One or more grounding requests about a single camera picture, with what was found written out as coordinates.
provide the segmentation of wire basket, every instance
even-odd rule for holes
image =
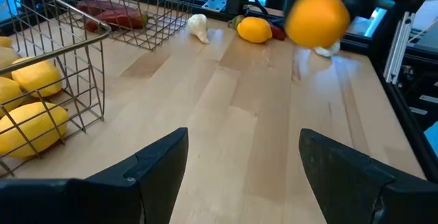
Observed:
[[[65,0],[72,6],[108,23],[111,37],[154,50],[182,28],[191,14],[193,0]],[[61,18],[74,26],[100,33],[92,21],[82,16]]]
[[[44,66],[51,66],[52,72],[58,72],[59,77],[38,82],[33,87],[17,80],[22,94],[0,104],[0,110],[4,113],[0,120],[2,176],[14,176],[14,169],[29,159],[41,158],[41,152],[48,146],[64,143],[69,137],[85,132],[88,126],[103,120],[105,109],[101,41],[110,35],[110,26],[62,0],[28,1],[30,3],[6,0],[5,6],[10,15],[11,33],[14,33],[10,36],[13,47],[21,57],[29,58],[3,67],[0,75],[11,75],[17,80],[16,74],[23,73],[25,69],[30,75],[41,74],[43,69],[36,67],[43,63]],[[83,21],[97,23],[102,33],[87,32],[83,25],[80,27],[75,24],[74,27],[73,23],[79,17]],[[59,86],[60,90],[48,95],[48,86]],[[11,103],[20,106],[12,107]],[[14,113],[24,105],[31,105],[33,108],[30,110],[35,113],[25,113],[24,117],[23,113]],[[60,110],[63,110],[64,118],[58,120],[55,115]]]

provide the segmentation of red pepper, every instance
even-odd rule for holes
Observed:
[[[285,40],[286,34],[281,28],[273,25],[272,23],[269,23],[269,25],[271,26],[271,32],[273,38],[277,40]]]
[[[100,13],[96,18],[108,23],[113,30],[143,28],[147,23],[147,15],[142,15],[139,10],[108,10]],[[94,21],[87,21],[86,28],[94,32],[98,29],[98,25]]]
[[[111,1],[91,1],[84,0],[77,3],[76,8],[86,12],[91,16],[96,16],[104,11],[109,10],[137,10]]]

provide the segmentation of orange fruit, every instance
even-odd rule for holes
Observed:
[[[348,29],[350,14],[342,0],[296,0],[285,22],[285,32],[296,44],[330,47]]]

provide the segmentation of garlic bulb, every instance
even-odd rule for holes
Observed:
[[[187,20],[190,32],[197,36],[205,44],[209,44],[207,37],[207,17],[204,14],[195,14]]]
[[[323,47],[316,47],[315,52],[324,57],[331,57],[334,56],[339,50],[341,49],[341,43],[340,41],[337,41],[334,45],[328,48]]]

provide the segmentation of wooden countertop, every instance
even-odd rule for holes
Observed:
[[[424,178],[366,57],[209,26],[209,45],[185,29],[154,52],[105,39],[105,121],[18,177],[87,177],[186,126],[172,223],[324,223],[298,153],[304,127]]]

